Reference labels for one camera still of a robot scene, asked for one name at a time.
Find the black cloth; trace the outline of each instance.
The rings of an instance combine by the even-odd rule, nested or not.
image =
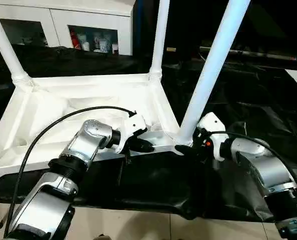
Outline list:
[[[31,77],[147,73],[150,59],[111,56],[75,49],[14,46]],[[163,66],[162,85],[179,124],[203,63]],[[0,55],[0,118],[14,86]],[[263,139],[297,174],[297,83],[283,69],[226,63],[204,114],[214,112],[228,131]],[[25,172],[20,203],[45,170]],[[16,174],[0,178],[0,203],[12,198]],[[158,211],[187,219],[270,222],[272,214],[250,176],[230,161],[219,169],[172,152],[95,162],[74,200],[77,206]]]

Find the black fabric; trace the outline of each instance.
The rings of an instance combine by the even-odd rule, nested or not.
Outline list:
[[[32,77],[147,73],[150,59],[106,56],[66,48],[14,46]],[[162,84],[182,122],[203,63],[164,61]],[[0,56],[0,117],[13,92]],[[283,69],[226,61],[204,110],[213,111],[231,132],[263,139],[297,175],[297,83]],[[172,152],[93,163],[81,183],[77,206],[176,213],[205,218],[269,222],[267,208],[250,176],[231,161],[212,168]],[[18,203],[45,170],[26,172]],[[12,198],[16,174],[0,178],[0,202]]]

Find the white cabinet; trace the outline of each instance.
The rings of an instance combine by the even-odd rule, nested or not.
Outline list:
[[[12,44],[60,45],[47,8],[0,5],[0,21]]]
[[[109,35],[110,44],[118,45],[119,54],[132,54],[131,17],[55,9],[51,9],[51,15],[61,46],[73,48],[70,31],[74,31],[85,35],[91,51],[96,38]]]
[[[132,55],[134,3],[135,0],[0,0],[0,21],[12,44],[40,46],[44,39],[49,47],[73,48],[75,41],[88,51]]]

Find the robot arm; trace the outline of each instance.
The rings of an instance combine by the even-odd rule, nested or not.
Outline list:
[[[63,240],[75,210],[79,183],[99,149],[121,152],[126,140],[146,125],[140,115],[127,119],[117,130],[97,120],[87,120],[18,207],[5,240]]]
[[[212,112],[201,119],[197,128],[201,132],[225,131]],[[214,134],[210,139],[215,160],[232,160],[251,175],[274,216],[280,236],[297,239],[297,183],[283,162],[264,146],[248,139],[227,134]]]

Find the tiled floor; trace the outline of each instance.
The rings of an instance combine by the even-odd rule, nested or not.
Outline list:
[[[0,219],[8,205],[0,204]],[[92,240],[100,234],[112,240],[281,240],[274,224],[185,220],[174,214],[76,208],[67,240]]]

